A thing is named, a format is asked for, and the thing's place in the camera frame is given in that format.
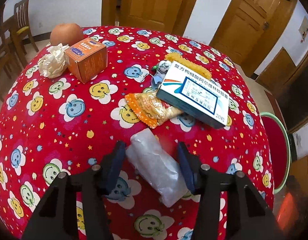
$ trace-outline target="crumpled tissue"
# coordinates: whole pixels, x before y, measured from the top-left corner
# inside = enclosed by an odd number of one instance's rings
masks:
[[[187,193],[179,164],[162,149],[149,128],[131,136],[126,156],[140,175],[161,194],[165,206],[171,207]]]
[[[49,47],[47,51],[50,54],[45,54],[37,63],[40,74],[48,78],[62,75],[67,68],[64,50],[69,47],[69,45],[63,46],[62,43]]]

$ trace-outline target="orange snack wrapper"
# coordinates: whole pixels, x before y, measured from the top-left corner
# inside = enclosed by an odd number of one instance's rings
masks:
[[[156,92],[130,93],[125,96],[127,104],[136,116],[152,129],[183,113],[182,110],[157,98]]]

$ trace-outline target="door frame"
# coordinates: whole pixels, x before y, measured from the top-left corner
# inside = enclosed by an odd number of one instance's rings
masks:
[[[290,17],[295,9],[297,0],[281,0],[277,6],[273,17],[268,21],[271,28],[268,28],[258,40],[257,44],[249,52],[247,58],[241,63],[241,68],[245,75],[251,77],[254,71],[262,63],[265,57],[272,50],[281,34],[285,30]],[[240,0],[231,0],[220,25],[210,42],[210,46],[215,46],[216,40],[226,30],[228,23],[231,21],[236,9],[240,4]]]
[[[117,0],[102,0],[102,25],[115,25],[116,1]],[[195,3],[196,0],[182,1],[171,34],[183,36]]]

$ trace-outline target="white medicine box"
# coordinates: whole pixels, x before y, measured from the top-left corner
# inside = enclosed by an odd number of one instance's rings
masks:
[[[227,124],[228,93],[176,61],[156,96],[213,128]]]

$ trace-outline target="medicine box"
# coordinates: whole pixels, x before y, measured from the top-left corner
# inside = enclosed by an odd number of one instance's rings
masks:
[[[156,96],[213,128],[227,124],[228,93],[176,61]]]
[[[87,83],[107,67],[106,46],[86,38],[64,51],[69,71],[82,83]]]

